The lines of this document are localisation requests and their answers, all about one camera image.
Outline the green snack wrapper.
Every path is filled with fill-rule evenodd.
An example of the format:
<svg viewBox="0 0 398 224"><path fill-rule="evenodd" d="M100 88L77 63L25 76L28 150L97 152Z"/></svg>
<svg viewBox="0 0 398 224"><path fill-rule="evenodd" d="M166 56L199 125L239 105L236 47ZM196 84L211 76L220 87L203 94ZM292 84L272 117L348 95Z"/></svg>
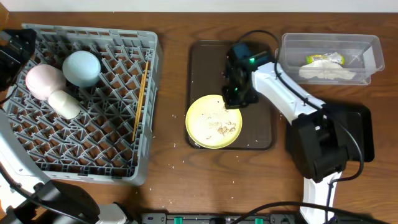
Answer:
<svg viewBox="0 0 398 224"><path fill-rule="evenodd" d="M330 54L315 54L306 56L306 61L308 64L317 61L317 60L327 60L329 62L338 63L340 65L345 64L345 58L343 55L338 52L330 53Z"/></svg>

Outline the pink bowl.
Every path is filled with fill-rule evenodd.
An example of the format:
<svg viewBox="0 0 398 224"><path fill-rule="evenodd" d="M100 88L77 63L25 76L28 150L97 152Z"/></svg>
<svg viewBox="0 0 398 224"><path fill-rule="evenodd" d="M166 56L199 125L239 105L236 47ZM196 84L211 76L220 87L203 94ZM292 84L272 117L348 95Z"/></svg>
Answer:
<svg viewBox="0 0 398 224"><path fill-rule="evenodd" d="M36 99L48 100L53 92L66 88L66 78L61 70L41 64L28 71L25 85Z"/></svg>

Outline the wooden chopstick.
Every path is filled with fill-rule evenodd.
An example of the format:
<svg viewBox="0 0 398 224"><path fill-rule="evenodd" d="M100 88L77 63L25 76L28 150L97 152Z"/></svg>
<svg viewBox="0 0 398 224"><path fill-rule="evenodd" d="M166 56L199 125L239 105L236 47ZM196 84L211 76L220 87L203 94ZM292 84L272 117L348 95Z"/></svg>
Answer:
<svg viewBox="0 0 398 224"><path fill-rule="evenodd" d="M138 98L138 102L137 102L136 118L135 118L135 124L134 124L134 132L137 131L137 127L138 127L139 121L141 119L142 102L143 102L144 92L145 92L145 87L146 87L146 78L147 78L148 67L149 67L149 62L147 61L146 67L145 67L145 72L141 79L139 98Z"/></svg>
<svg viewBox="0 0 398 224"><path fill-rule="evenodd" d="M147 72L145 72L143 74L142 80L141 80L141 86L140 86L139 98L138 98L138 102L137 102L137 111L136 111L134 129L133 129L133 133L132 133L132 141L135 141L137 127L138 127L138 124L139 124L139 121L140 121L140 118L141 118L142 101L143 101L144 91L145 91L145 87L146 87L146 76L147 76Z"/></svg>

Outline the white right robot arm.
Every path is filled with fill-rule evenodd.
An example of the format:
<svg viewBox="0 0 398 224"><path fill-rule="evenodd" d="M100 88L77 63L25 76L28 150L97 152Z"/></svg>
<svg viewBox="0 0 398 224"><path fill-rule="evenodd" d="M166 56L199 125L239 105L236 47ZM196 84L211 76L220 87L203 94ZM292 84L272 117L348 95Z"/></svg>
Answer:
<svg viewBox="0 0 398 224"><path fill-rule="evenodd" d="M244 108L267 98L287 119L287 148L304 177L305 203L330 206L335 185L349 159L344 127L313 97L289 78L268 52L254 53L247 42L226 54L223 97L229 109Z"/></svg>

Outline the light blue bowl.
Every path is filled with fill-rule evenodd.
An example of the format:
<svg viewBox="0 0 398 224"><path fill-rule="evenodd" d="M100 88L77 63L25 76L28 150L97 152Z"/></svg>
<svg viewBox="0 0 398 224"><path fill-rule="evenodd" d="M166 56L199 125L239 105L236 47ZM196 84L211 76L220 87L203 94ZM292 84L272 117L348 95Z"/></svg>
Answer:
<svg viewBox="0 0 398 224"><path fill-rule="evenodd" d="M63 62L65 78L78 87L91 87L100 80L101 64L98 58L87 51L76 51Z"/></svg>

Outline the cream plastic cup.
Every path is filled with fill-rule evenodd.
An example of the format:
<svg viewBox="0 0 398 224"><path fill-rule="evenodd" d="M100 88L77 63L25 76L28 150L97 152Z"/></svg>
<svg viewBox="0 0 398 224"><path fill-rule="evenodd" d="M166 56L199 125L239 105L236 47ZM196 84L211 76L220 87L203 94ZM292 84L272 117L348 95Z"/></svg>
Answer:
<svg viewBox="0 0 398 224"><path fill-rule="evenodd" d="M63 90L57 90L49 96L49 105L65 119L72 119L80 113L80 102Z"/></svg>

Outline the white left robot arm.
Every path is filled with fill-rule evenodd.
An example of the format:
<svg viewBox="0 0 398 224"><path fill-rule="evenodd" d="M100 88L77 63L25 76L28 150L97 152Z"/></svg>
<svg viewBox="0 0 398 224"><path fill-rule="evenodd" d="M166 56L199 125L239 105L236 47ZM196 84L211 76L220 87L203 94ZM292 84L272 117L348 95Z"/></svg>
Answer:
<svg viewBox="0 0 398 224"><path fill-rule="evenodd" d="M17 74L35 52L32 29L1 31L1 90L16 84ZM83 188L50 179L41 171L1 112L1 223L127 223L116 203L99 205Z"/></svg>

